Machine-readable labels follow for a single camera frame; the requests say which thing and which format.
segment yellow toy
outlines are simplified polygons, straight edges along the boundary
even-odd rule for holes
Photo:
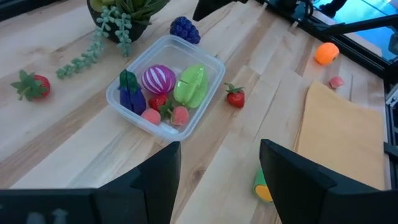
[[[273,202],[271,193],[269,192],[266,180],[264,179],[264,174],[262,169],[257,171],[256,179],[254,180],[253,187],[254,194],[265,202]]]

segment plastic container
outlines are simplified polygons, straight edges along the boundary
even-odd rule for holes
[[[168,121],[163,121],[160,125],[156,126],[120,105],[118,90],[119,77],[106,89],[106,99],[117,112],[136,126],[164,140],[182,141],[195,129],[220,85],[225,74],[223,62],[186,40],[174,35],[166,35],[157,40],[127,68],[128,71],[136,74],[137,80],[141,84],[142,74],[151,65],[165,65],[173,70],[177,79],[179,79],[182,72],[188,66],[198,63],[204,64],[207,71],[208,91],[203,103],[199,107],[189,109],[190,120],[189,123],[184,126],[174,126]],[[147,100],[152,97],[152,95],[144,89],[142,89],[142,92]],[[169,98],[173,99],[172,95],[172,92],[169,93]]]

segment pink peach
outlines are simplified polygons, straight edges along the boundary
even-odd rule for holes
[[[146,109],[141,114],[141,117],[155,125],[159,125],[160,121],[162,120],[160,113],[152,108]]]
[[[174,108],[170,122],[174,125],[184,125],[189,121],[188,110],[183,106]]]

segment toy peach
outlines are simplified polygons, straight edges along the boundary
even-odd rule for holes
[[[329,80],[329,84],[332,88],[338,88],[344,85],[344,80],[341,77],[333,77]]]
[[[141,117],[155,125],[159,125],[160,121],[162,120],[162,118],[160,117],[160,113],[152,108],[146,109],[141,114]]]
[[[188,110],[184,106],[174,108],[170,122],[174,125],[184,125],[189,121]]]
[[[315,52],[315,60],[321,65],[329,65],[337,58],[339,52],[334,43],[323,43]]]

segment purple eggplant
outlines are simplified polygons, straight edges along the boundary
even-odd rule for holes
[[[120,73],[119,81],[120,104],[141,115],[147,108],[147,102],[141,92],[141,86],[137,82],[136,75],[125,69]]]

